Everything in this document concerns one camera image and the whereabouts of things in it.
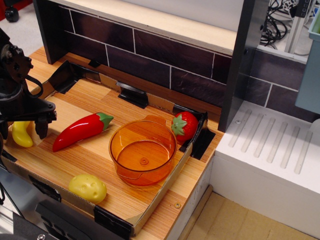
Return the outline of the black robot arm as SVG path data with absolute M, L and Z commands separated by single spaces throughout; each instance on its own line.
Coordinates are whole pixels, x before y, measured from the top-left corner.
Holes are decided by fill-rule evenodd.
M 32 121 L 40 139 L 48 133 L 48 125 L 57 119 L 55 104 L 41 99 L 43 84 L 29 75 L 31 58 L 10 42 L 0 31 L 0 134 L 8 137 L 9 122 Z

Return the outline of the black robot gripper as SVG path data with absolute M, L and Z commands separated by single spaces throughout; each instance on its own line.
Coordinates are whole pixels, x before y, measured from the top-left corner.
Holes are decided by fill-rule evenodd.
M 48 134 L 49 123 L 57 119 L 54 103 L 32 96 L 20 84 L 0 88 L 0 134 L 8 138 L 8 122 L 34 121 L 40 139 Z

